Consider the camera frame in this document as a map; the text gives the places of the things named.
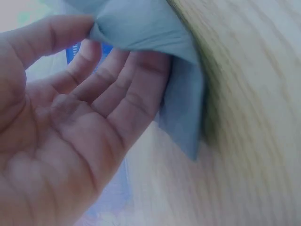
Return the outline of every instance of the wood grain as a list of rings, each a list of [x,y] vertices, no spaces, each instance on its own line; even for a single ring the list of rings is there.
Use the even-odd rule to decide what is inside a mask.
[[[301,225],[301,1],[170,2],[207,71],[207,144],[191,162],[148,128],[127,156],[128,225]]]

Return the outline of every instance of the hand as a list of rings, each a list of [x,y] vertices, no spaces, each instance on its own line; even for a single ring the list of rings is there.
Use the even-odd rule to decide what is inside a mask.
[[[157,52],[84,40],[66,70],[26,84],[41,56],[83,40],[89,16],[56,16],[0,34],[0,224],[72,225],[152,122],[169,74]]]

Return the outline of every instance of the palm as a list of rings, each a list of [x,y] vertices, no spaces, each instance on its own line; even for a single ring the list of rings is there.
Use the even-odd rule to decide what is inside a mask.
[[[169,59],[113,50],[89,76],[100,58],[99,44],[89,41],[65,72],[25,87],[32,62],[13,39],[0,47],[8,53],[0,56],[1,73],[9,74],[1,77],[0,214],[18,212],[23,225],[68,224],[152,121]]]

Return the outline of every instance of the blue object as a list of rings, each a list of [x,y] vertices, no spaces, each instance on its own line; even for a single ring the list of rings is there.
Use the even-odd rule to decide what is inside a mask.
[[[66,49],[67,64],[69,64],[73,60],[73,58],[75,57],[75,55],[79,51],[79,48],[80,48],[80,43]],[[112,50],[112,46],[107,45],[107,44],[102,44],[103,55],[102,55],[102,59],[99,62],[100,64],[108,56],[108,54],[110,53],[111,50]]]

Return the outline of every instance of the light blue rag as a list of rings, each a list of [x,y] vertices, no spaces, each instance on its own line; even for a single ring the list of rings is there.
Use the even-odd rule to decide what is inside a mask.
[[[201,130],[204,78],[193,40],[165,0],[52,0],[65,14],[95,17],[90,39],[124,50],[155,50],[173,55],[159,126],[196,159]]]

